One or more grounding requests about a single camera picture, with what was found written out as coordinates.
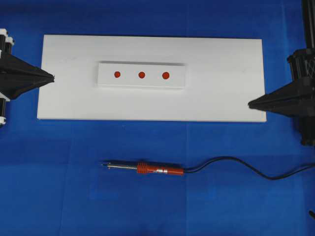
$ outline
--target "metal rod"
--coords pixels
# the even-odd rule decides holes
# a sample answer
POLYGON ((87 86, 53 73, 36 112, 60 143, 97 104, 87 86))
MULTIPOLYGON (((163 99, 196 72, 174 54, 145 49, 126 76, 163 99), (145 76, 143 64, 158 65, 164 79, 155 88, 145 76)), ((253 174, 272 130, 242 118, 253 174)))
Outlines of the metal rod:
POLYGON ((111 163, 103 164, 103 165, 107 166, 108 168, 137 170, 137 167, 133 165, 122 165, 122 164, 111 164, 111 163))

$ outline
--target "blue table surface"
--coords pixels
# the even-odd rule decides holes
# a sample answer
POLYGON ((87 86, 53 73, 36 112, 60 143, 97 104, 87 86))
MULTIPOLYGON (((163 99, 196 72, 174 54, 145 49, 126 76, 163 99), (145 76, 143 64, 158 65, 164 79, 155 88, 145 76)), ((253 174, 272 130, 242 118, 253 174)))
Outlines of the blue table surface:
MULTIPOLYGON (((286 58, 305 48, 300 0, 4 0, 0 28, 16 40, 13 55, 36 66, 44 34, 259 38, 266 92, 291 81, 286 58)), ((315 210, 315 171, 267 181, 228 161, 184 177, 98 165, 107 158, 193 166, 233 155, 277 175, 314 161, 314 148, 300 145, 290 118, 38 120, 37 101, 35 89, 10 102, 0 129, 1 236, 315 233, 308 215, 315 210)))

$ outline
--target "black 3d printed mount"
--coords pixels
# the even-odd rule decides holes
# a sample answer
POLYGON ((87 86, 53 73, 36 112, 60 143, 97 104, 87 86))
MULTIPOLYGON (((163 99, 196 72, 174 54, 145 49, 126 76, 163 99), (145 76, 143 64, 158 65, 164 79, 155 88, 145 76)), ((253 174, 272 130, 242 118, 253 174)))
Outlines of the black 3d printed mount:
POLYGON ((6 102, 54 81, 53 75, 12 56, 13 45, 13 38, 0 29, 0 127, 6 122, 6 102))
POLYGON ((249 107, 298 119, 303 145, 315 146, 315 0, 302 0, 306 49, 287 61, 292 82, 249 103, 249 107))

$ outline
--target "cable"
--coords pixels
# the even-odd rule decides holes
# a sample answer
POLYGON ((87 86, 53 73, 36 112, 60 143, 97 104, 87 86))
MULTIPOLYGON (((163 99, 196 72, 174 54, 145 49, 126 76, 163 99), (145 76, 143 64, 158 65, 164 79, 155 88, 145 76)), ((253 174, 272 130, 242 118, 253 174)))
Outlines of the cable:
POLYGON ((261 177, 266 178, 268 180, 279 180, 279 179, 287 178, 287 177, 295 175, 295 174, 297 174, 299 172, 302 172, 302 171, 305 171, 305 170, 308 170, 308 169, 311 169, 311 168, 315 167, 315 163, 311 163, 311 164, 308 164, 308 165, 306 165, 304 167, 303 166, 299 167, 299 169, 297 169, 296 171, 292 171, 292 172, 289 172, 289 173, 286 173, 286 174, 283 174, 283 175, 280 175, 280 176, 270 177, 270 176, 267 176, 267 175, 263 174, 261 171, 259 171, 255 167, 251 166, 250 164, 246 163, 245 161, 243 161, 243 160, 241 160, 239 158, 232 157, 232 156, 220 156, 220 157, 212 158, 212 159, 206 161, 205 163, 201 164, 200 166, 196 166, 196 167, 192 167, 192 168, 185 168, 184 169, 184 173, 196 173, 198 171, 201 171, 203 168, 205 168, 206 166, 208 166, 209 164, 211 164, 213 162, 223 161, 223 160, 230 160, 230 161, 239 162, 239 163, 243 164, 244 166, 250 168, 256 174, 258 174, 261 177))

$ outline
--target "white block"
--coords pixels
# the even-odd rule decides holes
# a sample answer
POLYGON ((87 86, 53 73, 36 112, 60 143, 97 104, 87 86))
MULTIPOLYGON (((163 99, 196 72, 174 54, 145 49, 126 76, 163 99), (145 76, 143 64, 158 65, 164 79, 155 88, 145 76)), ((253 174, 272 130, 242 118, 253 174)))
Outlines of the white block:
POLYGON ((100 63, 97 83, 107 87, 183 89, 185 72, 184 65, 100 63))
POLYGON ((259 39, 46 35, 42 68, 55 83, 40 88, 40 119, 266 121, 248 108, 265 93, 259 39), (100 87, 104 61, 182 64, 185 87, 100 87))

